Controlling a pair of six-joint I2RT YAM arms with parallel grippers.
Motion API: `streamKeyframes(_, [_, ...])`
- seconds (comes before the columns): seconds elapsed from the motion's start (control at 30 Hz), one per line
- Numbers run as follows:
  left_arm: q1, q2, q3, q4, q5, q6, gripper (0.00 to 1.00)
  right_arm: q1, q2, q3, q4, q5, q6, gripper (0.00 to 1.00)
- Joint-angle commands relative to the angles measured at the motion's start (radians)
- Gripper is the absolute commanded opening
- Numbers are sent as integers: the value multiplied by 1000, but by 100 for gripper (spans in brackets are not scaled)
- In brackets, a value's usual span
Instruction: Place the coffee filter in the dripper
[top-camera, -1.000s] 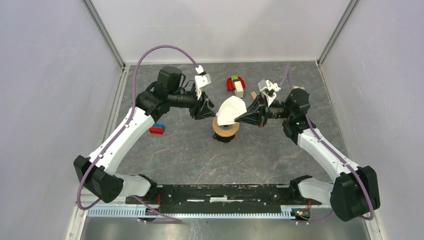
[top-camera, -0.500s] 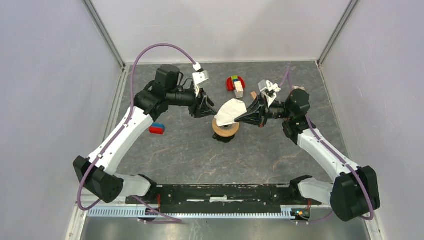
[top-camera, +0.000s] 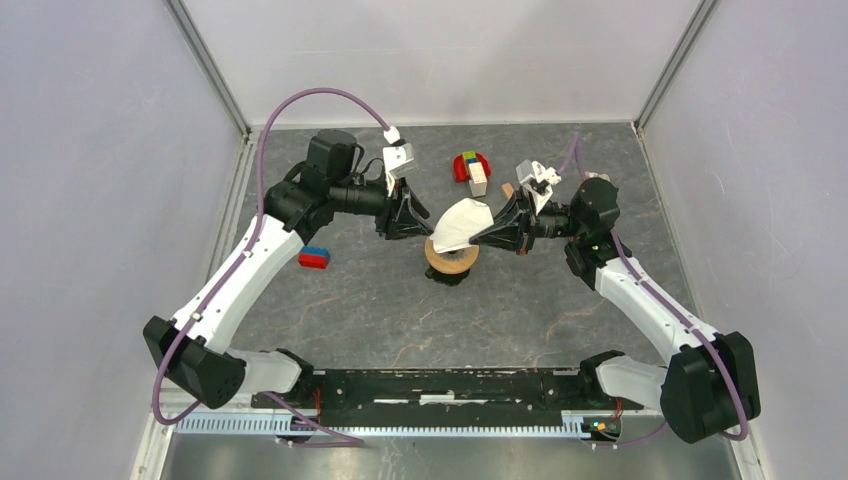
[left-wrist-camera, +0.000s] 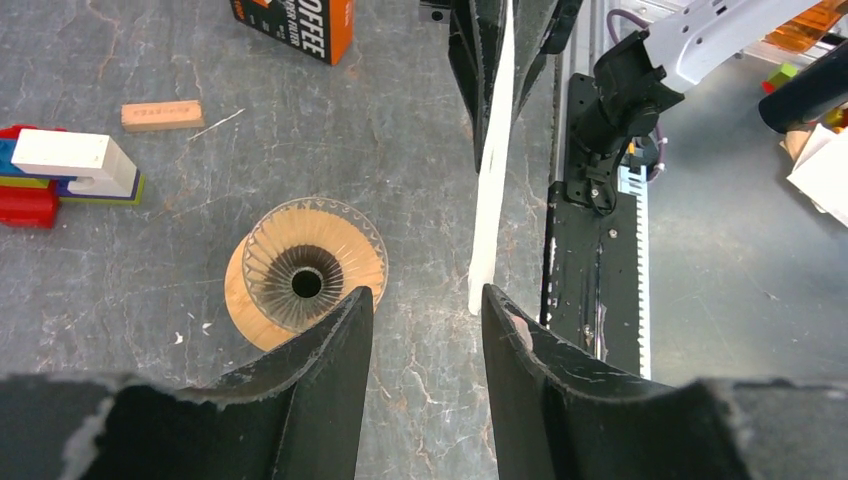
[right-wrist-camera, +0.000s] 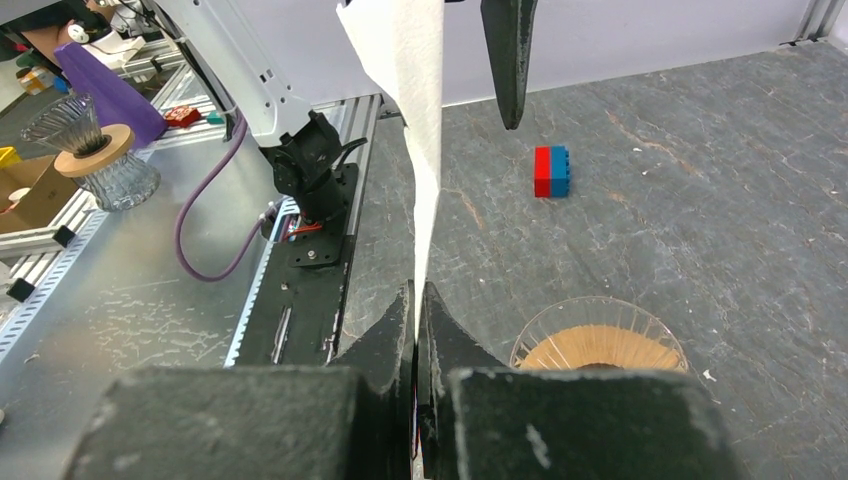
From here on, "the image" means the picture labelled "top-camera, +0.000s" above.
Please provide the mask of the white paper coffee filter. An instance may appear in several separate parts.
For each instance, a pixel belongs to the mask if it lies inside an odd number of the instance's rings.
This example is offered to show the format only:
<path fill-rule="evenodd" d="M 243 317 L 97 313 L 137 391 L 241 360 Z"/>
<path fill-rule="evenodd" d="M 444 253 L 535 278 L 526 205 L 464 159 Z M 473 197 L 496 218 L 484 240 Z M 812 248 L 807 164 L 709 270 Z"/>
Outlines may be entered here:
<path fill-rule="evenodd" d="M 465 198 L 441 216 L 429 239 L 436 253 L 461 250 L 470 247 L 470 239 L 493 224 L 493 215 L 487 204 Z"/>

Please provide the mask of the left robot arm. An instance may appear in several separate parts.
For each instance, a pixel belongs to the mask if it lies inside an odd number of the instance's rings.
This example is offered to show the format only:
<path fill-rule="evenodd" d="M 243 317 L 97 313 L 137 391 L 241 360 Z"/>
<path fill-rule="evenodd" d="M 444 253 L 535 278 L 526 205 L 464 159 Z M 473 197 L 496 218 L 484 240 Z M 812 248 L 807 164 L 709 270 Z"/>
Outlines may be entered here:
<path fill-rule="evenodd" d="M 364 149 L 353 135 L 327 129 L 310 139 L 305 159 L 266 191 L 245 236 L 207 284 L 171 317 L 154 316 L 144 326 L 157 385 L 168 379 L 210 409 L 239 393 L 272 391 L 295 408 L 312 399 L 314 381 L 294 355 L 237 351 L 231 342 L 274 276 L 336 214 L 372 217 L 386 240 L 432 233 L 428 211 L 404 178 L 414 148 L 395 130 L 386 135 L 392 142 L 372 180 L 357 169 Z"/>

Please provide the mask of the round wooden dripper holder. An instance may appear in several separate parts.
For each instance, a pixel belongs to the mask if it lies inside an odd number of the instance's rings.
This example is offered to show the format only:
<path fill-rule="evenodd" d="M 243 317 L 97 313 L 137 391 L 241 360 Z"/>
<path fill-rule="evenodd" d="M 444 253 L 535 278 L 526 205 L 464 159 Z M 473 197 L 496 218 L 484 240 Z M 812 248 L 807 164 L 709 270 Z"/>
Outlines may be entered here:
<path fill-rule="evenodd" d="M 434 242 L 427 239 L 424 245 L 425 258 L 428 264 L 437 272 L 446 275 L 458 275 L 469 271 L 477 262 L 480 247 L 471 245 L 459 250 L 437 253 Z"/>

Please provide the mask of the clear glass dripper cone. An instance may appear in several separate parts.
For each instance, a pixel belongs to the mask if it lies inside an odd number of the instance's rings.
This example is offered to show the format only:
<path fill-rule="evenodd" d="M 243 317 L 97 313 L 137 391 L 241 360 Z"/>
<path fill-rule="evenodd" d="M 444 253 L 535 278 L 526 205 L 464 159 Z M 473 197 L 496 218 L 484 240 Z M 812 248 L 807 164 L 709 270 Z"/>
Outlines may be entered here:
<path fill-rule="evenodd" d="M 463 259 L 474 257 L 477 254 L 478 248 L 476 246 L 467 246 L 465 248 L 446 250 L 438 253 L 440 258 L 450 262 L 459 262 Z"/>

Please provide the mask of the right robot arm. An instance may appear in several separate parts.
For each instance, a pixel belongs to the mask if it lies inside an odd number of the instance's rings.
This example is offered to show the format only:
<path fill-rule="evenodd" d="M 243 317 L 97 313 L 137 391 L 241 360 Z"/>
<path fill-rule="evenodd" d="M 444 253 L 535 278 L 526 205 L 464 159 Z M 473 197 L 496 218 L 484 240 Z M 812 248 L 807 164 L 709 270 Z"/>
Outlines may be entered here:
<path fill-rule="evenodd" d="M 602 408 L 617 398 L 655 410 L 689 444 L 713 435 L 745 440 L 761 413 L 750 341 L 700 320 L 647 274 L 615 230 L 620 209 L 611 182 L 583 180 L 568 204 L 538 207 L 535 193 L 515 191 L 471 244 L 525 254 L 537 239 L 564 239 L 571 272 L 616 306 L 664 362 L 649 365 L 620 351 L 590 357 L 580 364 L 580 400 Z"/>

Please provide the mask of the black coffee server base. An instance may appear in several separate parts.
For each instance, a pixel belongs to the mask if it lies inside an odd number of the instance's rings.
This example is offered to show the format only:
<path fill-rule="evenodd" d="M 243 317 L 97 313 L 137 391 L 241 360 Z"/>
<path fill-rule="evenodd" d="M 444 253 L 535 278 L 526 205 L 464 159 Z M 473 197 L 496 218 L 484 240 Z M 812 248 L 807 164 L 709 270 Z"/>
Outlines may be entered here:
<path fill-rule="evenodd" d="M 449 273 L 443 273 L 443 272 L 441 272 L 441 271 L 439 271 L 439 270 L 437 270 L 433 267 L 429 267 L 425 271 L 425 276 L 428 279 L 430 279 L 430 280 L 432 280 L 432 281 L 434 281 L 438 284 L 446 285 L 446 286 L 449 286 L 449 287 L 454 287 L 454 286 L 461 284 L 469 275 L 470 275 L 469 270 L 465 270 L 465 271 L 460 272 L 460 273 L 449 274 Z"/>

